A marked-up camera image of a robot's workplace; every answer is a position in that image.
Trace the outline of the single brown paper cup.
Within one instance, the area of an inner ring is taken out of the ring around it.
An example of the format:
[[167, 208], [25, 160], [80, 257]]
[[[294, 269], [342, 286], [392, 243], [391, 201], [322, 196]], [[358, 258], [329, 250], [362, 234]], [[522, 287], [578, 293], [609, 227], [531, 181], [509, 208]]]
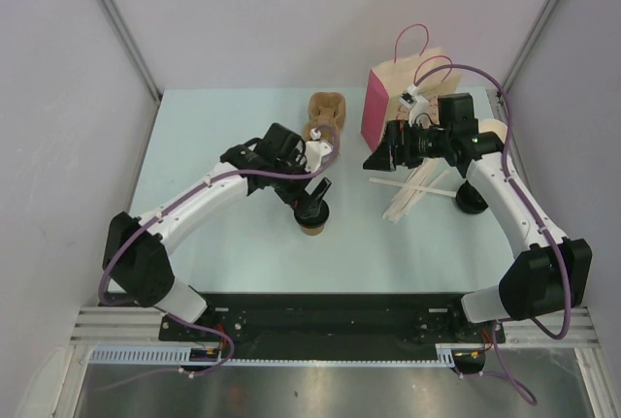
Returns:
[[318, 236], [319, 234], [321, 234], [324, 230], [325, 225], [321, 224], [321, 225], [316, 225], [316, 226], [305, 226], [305, 225], [300, 225], [300, 229], [302, 230], [302, 232], [308, 236]]

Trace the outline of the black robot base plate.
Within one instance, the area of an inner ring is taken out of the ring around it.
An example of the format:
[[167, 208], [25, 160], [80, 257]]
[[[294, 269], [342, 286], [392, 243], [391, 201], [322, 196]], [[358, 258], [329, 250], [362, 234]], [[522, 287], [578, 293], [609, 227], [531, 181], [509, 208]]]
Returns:
[[199, 324], [223, 329], [243, 360], [429, 360], [440, 343], [489, 341], [458, 293], [211, 293]]

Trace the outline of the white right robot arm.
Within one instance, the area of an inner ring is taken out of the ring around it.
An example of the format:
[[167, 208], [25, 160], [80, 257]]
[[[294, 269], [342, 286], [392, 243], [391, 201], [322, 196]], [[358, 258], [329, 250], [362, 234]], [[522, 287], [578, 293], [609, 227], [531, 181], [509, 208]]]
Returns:
[[439, 119], [428, 126], [418, 121], [428, 102], [416, 88], [404, 92], [400, 102], [408, 118], [386, 123], [364, 169], [392, 172], [444, 159], [464, 179], [455, 197], [459, 209], [470, 214], [490, 209], [514, 257], [497, 285], [463, 296], [462, 308], [447, 317], [449, 333], [470, 341], [483, 322], [534, 319], [581, 305], [592, 249], [584, 239], [570, 239], [526, 190], [504, 153], [508, 134], [484, 128], [468, 93], [441, 96]]

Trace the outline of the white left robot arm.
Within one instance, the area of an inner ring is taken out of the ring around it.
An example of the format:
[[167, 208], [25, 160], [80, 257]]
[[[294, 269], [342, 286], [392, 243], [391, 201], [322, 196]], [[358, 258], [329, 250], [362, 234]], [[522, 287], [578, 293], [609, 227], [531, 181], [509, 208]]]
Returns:
[[214, 328], [209, 303], [174, 275], [171, 255], [216, 212], [265, 188], [292, 209], [305, 234], [320, 234], [329, 218], [324, 196], [331, 182], [323, 178], [312, 191], [307, 187], [334, 162], [339, 140], [331, 125], [312, 128], [304, 140], [274, 123], [263, 137], [230, 147], [211, 171], [166, 204], [139, 216], [116, 215], [106, 241], [101, 303], [113, 304], [106, 293], [114, 282], [127, 302], [167, 313], [193, 339], [207, 338]]

